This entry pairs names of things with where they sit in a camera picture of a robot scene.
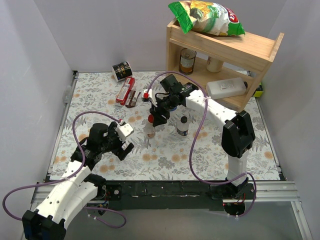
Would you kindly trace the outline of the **red bottle cap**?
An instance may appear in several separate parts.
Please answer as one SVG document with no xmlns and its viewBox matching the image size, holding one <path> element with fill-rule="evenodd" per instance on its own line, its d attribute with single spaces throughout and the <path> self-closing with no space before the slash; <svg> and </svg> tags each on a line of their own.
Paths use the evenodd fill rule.
<svg viewBox="0 0 320 240">
<path fill-rule="evenodd" d="M 148 120 L 149 123 L 152 124 L 152 123 L 154 122 L 154 116 L 153 116 L 152 114 L 150 114 L 150 115 L 148 116 L 147 120 Z"/>
</svg>

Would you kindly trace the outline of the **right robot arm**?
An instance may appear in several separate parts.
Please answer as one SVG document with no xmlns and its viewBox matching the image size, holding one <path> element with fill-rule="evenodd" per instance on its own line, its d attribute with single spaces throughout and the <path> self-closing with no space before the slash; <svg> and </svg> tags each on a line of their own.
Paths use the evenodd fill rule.
<svg viewBox="0 0 320 240">
<path fill-rule="evenodd" d="M 177 106 L 202 114 L 202 121 L 209 119 L 221 129 L 221 146 L 228 157 L 228 172 L 225 181 L 210 182 L 215 199 L 237 199 L 244 194 L 248 184 L 247 158 L 255 140 L 251 116 L 245 110 L 236 112 L 211 99 L 204 88 L 190 79 L 182 84 L 177 81 L 175 71 L 164 72 L 160 82 L 164 97 L 159 98 L 149 86 L 143 91 L 142 100 L 150 102 L 153 126 L 164 125 L 170 118 L 170 110 Z"/>
</svg>

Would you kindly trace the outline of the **clear red-label bottle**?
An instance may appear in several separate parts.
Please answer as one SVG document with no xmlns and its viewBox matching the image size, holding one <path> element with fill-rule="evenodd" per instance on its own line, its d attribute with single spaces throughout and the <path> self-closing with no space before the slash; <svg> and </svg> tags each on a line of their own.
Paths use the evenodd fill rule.
<svg viewBox="0 0 320 240">
<path fill-rule="evenodd" d="M 153 127 L 153 124 L 148 122 L 148 120 L 145 126 L 145 134 L 148 138 L 153 138 L 156 134 L 155 127 Z"/>
</svg>

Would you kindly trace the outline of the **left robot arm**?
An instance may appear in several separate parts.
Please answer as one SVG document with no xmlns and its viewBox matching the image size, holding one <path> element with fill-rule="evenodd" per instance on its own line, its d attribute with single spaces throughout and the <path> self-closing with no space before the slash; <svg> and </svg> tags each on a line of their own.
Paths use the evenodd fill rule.
<svg viewBox="0 0 320 240">
<path fill-rule="evenodd" d="M 63 240 L 68 226 L 92 200 L 107 194 L 106 180 L 92 173 L 105 153 L 119 160 L 132 151 L 134 145 L 126 139 L 134 132 L 129 123 L 113 121 L 110 125 L 95 123 L 88 137 L 80 141 L 67 168 L 48 196 L 33 210 L 22 216 L 24 237 L 27 240 Z"/>
</svg>

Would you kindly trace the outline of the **black bottle cap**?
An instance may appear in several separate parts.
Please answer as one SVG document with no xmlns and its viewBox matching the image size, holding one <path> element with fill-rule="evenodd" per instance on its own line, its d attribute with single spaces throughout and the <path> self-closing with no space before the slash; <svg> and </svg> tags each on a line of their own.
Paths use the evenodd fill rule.
<svg viewBox="0 0 320 240">
<path fill-rule="evenodd" d="M 187 118 L 186 116 L 182 116 L 181 119 L 180 119 L 180 121 L 181 121 L 182 123 L 186 123 L 186 122 L 188 121 L 188 118 Z"/>
</svg>

